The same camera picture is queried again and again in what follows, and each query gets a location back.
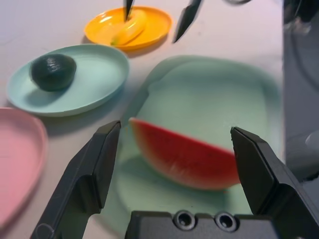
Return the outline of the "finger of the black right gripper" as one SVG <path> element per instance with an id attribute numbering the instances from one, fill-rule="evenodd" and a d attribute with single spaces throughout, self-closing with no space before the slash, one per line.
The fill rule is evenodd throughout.
<path id="1" fill-rule="evenodd" d="M 189 5 L 183 9 L 175 29 L 173 43 L 177 43 L 194 22 L 201 2 L 202 0 L 191 0 Z"/>
<path id="2" fill-rule="evenodd" d="M 124 21 L 128 20 L 134 0 L 124 0 Z"/>

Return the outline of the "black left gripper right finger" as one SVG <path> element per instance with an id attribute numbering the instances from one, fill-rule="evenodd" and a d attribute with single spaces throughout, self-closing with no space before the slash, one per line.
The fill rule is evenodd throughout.
<path id="1" fill-rule="evenodd" d="M 251 215 L 237 215 L 239 239 L 317 239 L 319 211 L 288 167 L 259 136 L 230 131 Z"/>

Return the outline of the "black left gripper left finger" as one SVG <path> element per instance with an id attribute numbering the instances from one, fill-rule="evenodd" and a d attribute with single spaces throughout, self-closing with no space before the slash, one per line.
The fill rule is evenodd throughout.
<path id="1" fill-rule="evenodd" d="M 120 129 L 120 121 L 98 128 L 70 160 L 31 238 L 83 237 L 88 219 L 100 213 L 105 206 Z"/>

